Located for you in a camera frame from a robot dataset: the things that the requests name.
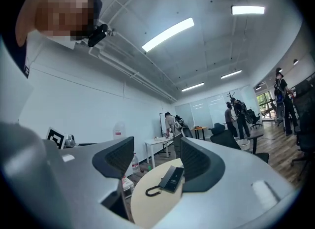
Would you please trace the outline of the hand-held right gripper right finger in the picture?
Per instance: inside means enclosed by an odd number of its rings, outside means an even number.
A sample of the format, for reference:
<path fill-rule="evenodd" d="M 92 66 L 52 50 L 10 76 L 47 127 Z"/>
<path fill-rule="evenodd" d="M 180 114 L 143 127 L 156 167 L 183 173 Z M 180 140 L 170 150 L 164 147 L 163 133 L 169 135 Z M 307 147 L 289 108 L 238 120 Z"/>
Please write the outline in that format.
<path fill-rule="evenodd" d="M 298 192 L 268 163 L 241 150 L 181 139 L 179 202 L 153 229 L 272 229 Z"/>

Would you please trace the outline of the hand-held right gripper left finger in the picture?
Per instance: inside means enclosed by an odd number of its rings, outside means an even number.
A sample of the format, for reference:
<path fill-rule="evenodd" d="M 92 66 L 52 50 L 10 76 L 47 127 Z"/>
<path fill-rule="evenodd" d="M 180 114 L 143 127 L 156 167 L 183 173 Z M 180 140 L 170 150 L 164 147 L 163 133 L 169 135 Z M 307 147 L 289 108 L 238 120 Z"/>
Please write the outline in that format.
<path fill-rule="evenodd" d="M 122 184 L 133 152 L 131 136 L 54 154 L 52 169 L 68 205 L 71 229 L 134 229 Z"/>

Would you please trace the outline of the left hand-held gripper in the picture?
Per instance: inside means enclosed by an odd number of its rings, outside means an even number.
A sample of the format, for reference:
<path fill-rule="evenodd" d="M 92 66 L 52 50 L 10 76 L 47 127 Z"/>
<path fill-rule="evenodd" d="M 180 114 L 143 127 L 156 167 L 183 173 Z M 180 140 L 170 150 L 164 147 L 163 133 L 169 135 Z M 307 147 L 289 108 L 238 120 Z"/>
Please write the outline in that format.
<path fill-rule="evenodd" d="M 59 149 L 72 148 L 76 146 L 73 135 L 62 133 L 53 127 L 49 127 L 46 139 L 55 142 Z"/>

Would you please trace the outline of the black desk telephone handset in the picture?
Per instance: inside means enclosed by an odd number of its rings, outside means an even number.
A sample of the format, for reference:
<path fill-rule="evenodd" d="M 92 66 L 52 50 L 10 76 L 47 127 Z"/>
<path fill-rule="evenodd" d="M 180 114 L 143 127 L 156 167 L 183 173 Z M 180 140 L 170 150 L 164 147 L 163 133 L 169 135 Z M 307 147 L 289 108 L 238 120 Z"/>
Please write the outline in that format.
<path fill-rule="evenodd" d="M 178 176 L 176 173 L 176 167 L 171 166 L 166 172 L 165 176 L 161 179 L 159 187 L 169 192 L 175 192 L 177 185 Z"/>

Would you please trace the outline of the black box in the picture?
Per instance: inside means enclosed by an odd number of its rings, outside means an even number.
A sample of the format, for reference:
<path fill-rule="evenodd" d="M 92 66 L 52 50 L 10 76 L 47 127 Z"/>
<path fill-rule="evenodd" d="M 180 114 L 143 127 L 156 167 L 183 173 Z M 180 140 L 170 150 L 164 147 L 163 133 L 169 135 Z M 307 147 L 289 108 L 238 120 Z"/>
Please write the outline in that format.
<path fill-rule="evenodd" d="M 171 166 L 164 177 L 162 177 L 159 187 L 162 190 L 168 191 L 170 193 L 175 193 L 179 184 L 181 183 L 184 174 L 183 167 Z"/>

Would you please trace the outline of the white mesh basket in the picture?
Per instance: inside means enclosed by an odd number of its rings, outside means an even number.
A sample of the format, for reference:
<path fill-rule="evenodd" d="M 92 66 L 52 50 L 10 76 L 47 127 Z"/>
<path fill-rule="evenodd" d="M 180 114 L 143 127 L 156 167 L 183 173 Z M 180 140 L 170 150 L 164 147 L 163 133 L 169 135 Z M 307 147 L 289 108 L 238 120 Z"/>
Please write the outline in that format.
<path fill-rule="evenodd" d="M 249 151 L 250 150 L 250 143 L 251 141 L 248 139 L 239 139 L 236 141 L 237 144 L 239 145 L 240 149 L 242 151 Z"/>

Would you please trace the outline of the black office chair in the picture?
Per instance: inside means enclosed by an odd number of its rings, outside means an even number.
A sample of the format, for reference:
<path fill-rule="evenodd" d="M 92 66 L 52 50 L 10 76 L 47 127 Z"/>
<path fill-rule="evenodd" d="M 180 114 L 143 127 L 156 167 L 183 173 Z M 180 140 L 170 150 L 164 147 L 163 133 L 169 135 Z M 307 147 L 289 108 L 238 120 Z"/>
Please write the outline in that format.
<path fill-rule="evenodd" d="M 210 140 L 212 143 L 219 144 L 225 147 L 241 150 L 239 145 L 237 144 L 237 140 L 234 138 L 232 133 L 229 130 L 225 129 L 225 126 L 219 123 L 215 123 L 214 127 L 210 129 L 212 132 L 212 136 L 210 137 Z M 257 139 L 263 136 L 263 131 L 255 131 L 252 136 L 247 138 L 250 141 L 253 141 L 253 148 L 252 148 L 252 154 L 256 155 L 260 159 L 262 159 L 264 162 L 268 163 L 269 161 L 269 154 L 268 153 L 257 153 Z"/>
<path fill-rule="evenodd" d="M 245 118 L 247 123 L 250 125 L 250 129 L 257 128 L 257 126 L 262 126 L 262 124 L 259 123 L 260 114 L 255 115 L 254 111 L 251 109 L 247 110 Z"/>

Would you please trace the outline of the clear water bottle red label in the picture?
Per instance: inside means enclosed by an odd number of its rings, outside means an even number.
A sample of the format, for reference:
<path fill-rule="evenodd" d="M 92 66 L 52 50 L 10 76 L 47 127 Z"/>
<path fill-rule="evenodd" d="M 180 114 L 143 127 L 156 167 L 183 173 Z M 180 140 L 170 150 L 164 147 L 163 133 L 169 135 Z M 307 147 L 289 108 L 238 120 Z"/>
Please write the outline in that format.
<path fill-rule="evenodd" d="M 133 159 L 131 161 L 131 166 L 132 166 L 132 170 L 133 170 L 134 174 L 140 172 L 139 160 L 138 160 L 138 158 L 136 156 L 136 153 L 133 154 Z"/>

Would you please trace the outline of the orange table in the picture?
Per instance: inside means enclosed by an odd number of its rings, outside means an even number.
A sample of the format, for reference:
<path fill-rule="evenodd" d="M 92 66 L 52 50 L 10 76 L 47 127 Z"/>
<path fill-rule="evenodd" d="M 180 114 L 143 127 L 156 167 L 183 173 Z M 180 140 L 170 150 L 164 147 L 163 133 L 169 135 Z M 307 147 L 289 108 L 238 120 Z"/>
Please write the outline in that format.
<path fill-rule="evenodd" d="M 197 127 L 194 127 L 192 131 L 194 132 L 196 139 L 205 140 L 205 130 L 207 129 L 208 127 L 197 126 Z"/>

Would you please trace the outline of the large water jug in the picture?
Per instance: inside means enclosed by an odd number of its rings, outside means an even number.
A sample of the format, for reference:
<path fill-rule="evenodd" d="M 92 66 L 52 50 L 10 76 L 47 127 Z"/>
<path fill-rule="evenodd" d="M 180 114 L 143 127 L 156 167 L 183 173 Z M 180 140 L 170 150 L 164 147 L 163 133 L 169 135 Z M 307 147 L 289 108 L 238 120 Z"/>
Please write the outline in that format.
<path fill-rule="evenodd" d="M 117 122 L 113 127 L 113 138 L 120 139 L 126 137 L 126 128 L 124 122 Z"/>

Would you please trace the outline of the person's white shirt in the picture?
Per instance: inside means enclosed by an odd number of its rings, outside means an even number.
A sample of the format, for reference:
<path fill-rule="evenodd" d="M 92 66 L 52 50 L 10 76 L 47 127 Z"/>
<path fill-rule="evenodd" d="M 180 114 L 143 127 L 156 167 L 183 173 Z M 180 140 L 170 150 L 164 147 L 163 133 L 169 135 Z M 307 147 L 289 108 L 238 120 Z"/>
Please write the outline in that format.
<path fill-rule="evenodd" d="M 54 126 L 66 118 L 74 103 L 74 83 L 82 79 L 88 58 L 38 32 L 27 37 L 26 67 L 29 76 L 14 63 L 0 38 L 0 121 L 28 128 Z"/>

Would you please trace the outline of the white table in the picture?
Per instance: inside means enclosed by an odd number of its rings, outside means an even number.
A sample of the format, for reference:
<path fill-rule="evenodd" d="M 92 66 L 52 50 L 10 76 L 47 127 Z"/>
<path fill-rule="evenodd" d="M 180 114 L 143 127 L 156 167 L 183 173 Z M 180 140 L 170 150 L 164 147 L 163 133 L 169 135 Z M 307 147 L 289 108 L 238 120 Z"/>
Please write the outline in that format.
<path fill-rule="evenodd" d="M 147 164 L 150 164 L 150 159 L 151 159 L 151 165 L 152 168 L 156 167 L 155 164 L 155 156 L 154 156 L 154 146 L 162 144 L 163 148 L 165 149 L 166 152 L 166 157 L 169 158 L 169 150 L 168 150 L 168 145 L 170 145 L 173 142 L 173 138 L 166 138 L 166 137 L 161 137 L 161 138 L 154 138 L 145 141 L 145 149 L 146 149 L 146 161 Z"/>

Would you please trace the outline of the long ceiling light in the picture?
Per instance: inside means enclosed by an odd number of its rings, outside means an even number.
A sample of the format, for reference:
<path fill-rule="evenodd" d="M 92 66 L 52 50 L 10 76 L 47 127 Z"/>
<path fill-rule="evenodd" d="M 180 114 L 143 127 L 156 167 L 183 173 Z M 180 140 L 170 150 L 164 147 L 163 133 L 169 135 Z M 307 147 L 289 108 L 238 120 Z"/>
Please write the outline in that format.
<path fill-rule="evenodd" d="M 221 76 L 221 79 L 226 79 L 226 78 L 228 78 L 228 77 L 237 75 L 237 74 L 239 74 L 239 73 L 241 73 L 241 72 L 242 72 L 242 70 L 234 71 L 234 72 L 232 72 L 232 73 L 229 73 L 229 74 L 226 74 L 226 75 Z"/>
<path fill-rule="evenodd" d="M 150 41 L 148 41 L 146 44 L 144 44 L 142 48 L 145 52 L 149 52 L 155 47 L 157 47 L 159 44 L 168 40 L 169 38 L 193 26 L 194 26 L 194 20 L 191 17 L 187 18 L 173 25 L 172 27 L 166 29 L 165 31 L 161 32 L 160 34 L 152 38 Z"/>
<path fill-rule="evenodd" d="M 189 90 L 201 87 L 203 85 L 204 85 L 204 82 L 196 84 L 196 85 L 193 85 L 193 86 L 190 86 L 190 87 L 187 87 L 187 88 L 184 88 L 184 89 L 182 89 L 182 92 L 186 92 L 186 91 L 189 91 Z"/>
<path fill-rule="evenodd" d="M 264 6 L 240 5 L 231 6 L 232 15 L 264 14 Z"/>

